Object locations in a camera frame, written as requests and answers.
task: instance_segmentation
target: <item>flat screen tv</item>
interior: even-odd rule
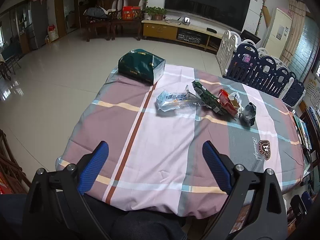
[[[250,0],[165,0],[164,8],[209,18],[242,31]]]

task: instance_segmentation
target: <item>tv stand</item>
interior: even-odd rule
[[[142,24],[143,24],[144,37],[154,37],[154,38],[166,39],[171,41],[179,41],[182,43],[197,46],[199,48],[203,48],[204,51],[209,49],[214,52],[217,52],[223,36],[220,33],[212,33],[207,31],[207,29],[205,28],[191,25],[191,24],[177,25],[174,23],[167,23],[166,21],[153,21],[153,20],[143,20]],[[189,41],[179,40],[178,35],[180,33],[185,33],[184,30],[189,31],[189,33],[193,33],[195,37],[201,36],[201,42],[197,44]]]

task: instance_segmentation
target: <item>flower pot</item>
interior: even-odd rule
[[[147,13],[144,13],[144,19],[145,20],[151,20],[151,15],[148,15]]]
[[[163,19],[163,15],[162,15],[162,14],[154,14],[154,15],[152,16],[152,19],[153,19],[154,21],[161,21],[161,20]]]

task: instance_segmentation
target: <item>drawer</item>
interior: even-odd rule
[[[165,26],[160,24],[143,24],[143,36],[176,40],[178,27]]]

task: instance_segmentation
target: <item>screw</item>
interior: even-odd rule
[[[237,171],[243,171],[243,170],[244,170],[244,166],[241,165],[241,164],[237,164],[237,165],[236,165],[236,170],[237,170]]]
[[[273,169],[267,169],[267,173],[269,174],[269,175],[273,175],[275,172],[273,171]]]
[[[69,164],[69,165],[67,166],[67,170],[68,170],[68,171],[73,171],[75,168],[76,168],[76,165],[73,164],[73,163],[71,163],[71,164]]]
[[[42,173],[44,173],[44,168],[39,168],[37,170],[37,174],[41,175]]]

